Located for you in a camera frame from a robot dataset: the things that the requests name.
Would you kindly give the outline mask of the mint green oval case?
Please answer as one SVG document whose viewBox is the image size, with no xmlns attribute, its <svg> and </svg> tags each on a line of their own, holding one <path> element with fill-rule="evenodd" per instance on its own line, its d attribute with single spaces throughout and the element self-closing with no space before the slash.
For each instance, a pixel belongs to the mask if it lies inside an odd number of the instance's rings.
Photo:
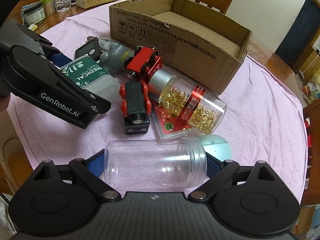
<svg viewBox="0 0 320 240">
<path fill-rule="evenodd" d="M 204 150 L 219 161 L 232 159 L 232 149 L 229 143 L 221 136 L 215 134 L 198 137 Z"/>
</svg>

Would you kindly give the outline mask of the dark label jar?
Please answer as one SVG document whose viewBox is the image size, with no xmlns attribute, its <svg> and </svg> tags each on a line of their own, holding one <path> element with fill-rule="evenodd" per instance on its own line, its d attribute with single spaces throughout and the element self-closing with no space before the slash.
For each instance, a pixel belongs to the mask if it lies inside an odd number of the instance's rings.
<svg viewBox="0 0 320 240">
<path fill-rule="evenodd" d="M 42 2 L 34 2 L 29 5 L 24 5 L 21 9 L 21 18 L 23 25 L 26 27 L 32 24 L 41 24 L 46 15 L 44 13 L 44 8 Z"/>
</svg>

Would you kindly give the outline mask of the clear plastic jar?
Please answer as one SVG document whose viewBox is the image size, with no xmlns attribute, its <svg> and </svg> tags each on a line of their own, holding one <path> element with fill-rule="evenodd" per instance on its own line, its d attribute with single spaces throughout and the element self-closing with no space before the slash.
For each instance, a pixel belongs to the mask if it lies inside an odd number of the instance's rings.
<svg viewBox="0 0 320 240">
<path fill-rule="evenodd" d="M 207 176 L 206 152 L 196 137 L 111 141 L 104 161 L 105 181 L 118 191 L 184 191 Z"/>
</svg>

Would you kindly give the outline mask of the gold capsule bottle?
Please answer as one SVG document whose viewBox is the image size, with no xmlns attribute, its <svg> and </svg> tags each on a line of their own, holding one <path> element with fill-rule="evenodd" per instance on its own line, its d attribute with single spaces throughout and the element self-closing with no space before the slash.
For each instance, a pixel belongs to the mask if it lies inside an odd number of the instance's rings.
<svg viewBox="0 0 320 240">
<path fill-rule="evenodd" d="M 163 69 L 155 72 L 148 89 L 153 102 L 202 134 L 212 134 L 227 110 L 227 104 L 209 88 Z"/>
</svg>

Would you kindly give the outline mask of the black small case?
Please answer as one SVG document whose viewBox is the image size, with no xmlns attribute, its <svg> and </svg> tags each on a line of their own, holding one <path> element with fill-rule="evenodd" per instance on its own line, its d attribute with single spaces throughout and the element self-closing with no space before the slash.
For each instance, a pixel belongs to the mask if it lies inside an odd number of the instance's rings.
<svg viewBox="0 0 320 240">
<path fill-rule="evenodd" d="M 81 56 L 90 56 L 96 62 L 100 60 L 99 40 L 97 37 L 91 38 L 75 51 L 74 59 Z"/>
</svg>

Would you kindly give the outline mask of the green lid toothpick jar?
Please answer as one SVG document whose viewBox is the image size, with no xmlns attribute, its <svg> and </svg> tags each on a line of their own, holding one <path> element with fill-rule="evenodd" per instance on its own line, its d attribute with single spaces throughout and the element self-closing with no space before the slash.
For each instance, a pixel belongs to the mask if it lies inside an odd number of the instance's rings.
<svg viewBox="0 0 320 240">
<path fill-rule="evenodd" d="M 55 12 L 54 0 L 41 0 L 41 2 L 46 16 L 52 15 Z"/>
</svg>

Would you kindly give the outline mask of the cardboard box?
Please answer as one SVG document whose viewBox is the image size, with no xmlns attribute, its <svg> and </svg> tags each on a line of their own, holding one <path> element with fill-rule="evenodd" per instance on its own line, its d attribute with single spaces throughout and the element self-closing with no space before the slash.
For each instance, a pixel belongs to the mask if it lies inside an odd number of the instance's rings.
<svg viewBox="0 0 320 240">
<path fill-rule="evenodd" d="M 123 0 L 109 7 L 110 35 L 155 47 L 164 64 L 222 94 L 248 53 L 252 32 L 190 0 Z"/>
</svg>

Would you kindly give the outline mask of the black toy train car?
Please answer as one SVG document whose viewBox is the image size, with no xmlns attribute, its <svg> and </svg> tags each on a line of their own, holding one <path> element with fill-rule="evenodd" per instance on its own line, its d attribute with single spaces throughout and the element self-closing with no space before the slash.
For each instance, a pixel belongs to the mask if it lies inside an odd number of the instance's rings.
<svg viewBox="0 0 320 240">
<path fill-rule="evenodd" d="M 148 132 L 149 115 L 152 110 L 148 92 L 148 86 L 144 81 L 127 82 L 120 85 L 119 94 L 122 99 L 120 108 L 124 116 L 126 135 Z"/>
</svg>

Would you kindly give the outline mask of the red clear card box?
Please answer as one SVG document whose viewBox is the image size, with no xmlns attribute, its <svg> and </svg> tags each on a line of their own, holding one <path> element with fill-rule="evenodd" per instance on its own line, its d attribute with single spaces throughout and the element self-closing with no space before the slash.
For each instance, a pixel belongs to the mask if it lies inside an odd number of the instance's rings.
<svg viewBox="0 0 320 240">
<path fill-rule="evenodd" d="M 181 120 L 171 115 L 162 106 L 152 102 L 152 112 L 150 116 L 155 123 L 158 135 L 161 139 L 173 139 L 182 137 L 197 137 L 202 135 L 200 131 L 188 124 L 182 124 Z"/>
</svg>

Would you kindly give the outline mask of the grey toy figure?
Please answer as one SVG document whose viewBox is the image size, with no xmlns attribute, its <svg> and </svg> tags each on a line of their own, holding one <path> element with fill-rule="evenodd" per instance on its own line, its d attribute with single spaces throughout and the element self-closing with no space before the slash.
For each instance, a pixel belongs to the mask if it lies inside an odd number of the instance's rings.
<svg viewBox="0 0 320 240">
<path fill-rule="evenodd" d="M 97 37 L 97 39 L 100 51 L 99 65 L 110 74 L 126 71 L 125 61 L 134 56 L 134 51 L 108 37 Z"/>
</svg>

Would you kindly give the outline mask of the red toy train car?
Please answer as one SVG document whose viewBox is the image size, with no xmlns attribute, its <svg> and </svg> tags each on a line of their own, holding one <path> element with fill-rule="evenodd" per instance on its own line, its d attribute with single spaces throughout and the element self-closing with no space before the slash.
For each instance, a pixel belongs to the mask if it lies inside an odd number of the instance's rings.
<svg viewBox="0 0 320 240">
<path fill-rule="evenodd" d="M 138 46 L 134 56 L 126 59 L 124 67 L 129 80 L 148 84 L 155 72 L 162 69 L 162 58 L 155 47 Z"/>
</svg>

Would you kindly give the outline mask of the green label medical bottle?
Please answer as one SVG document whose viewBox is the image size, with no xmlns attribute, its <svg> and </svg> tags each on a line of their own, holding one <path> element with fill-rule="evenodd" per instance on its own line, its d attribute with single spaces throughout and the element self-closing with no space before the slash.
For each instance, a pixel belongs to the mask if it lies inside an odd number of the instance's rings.
<svg viewBox="0 0 320 240">
<path fill-rule="evenodd" d="M 81 56 L 59 70 L 80 88 L 108 100 L 111 108 L 120 103 L 120 83 L 90 56 Z"/>
</svg>

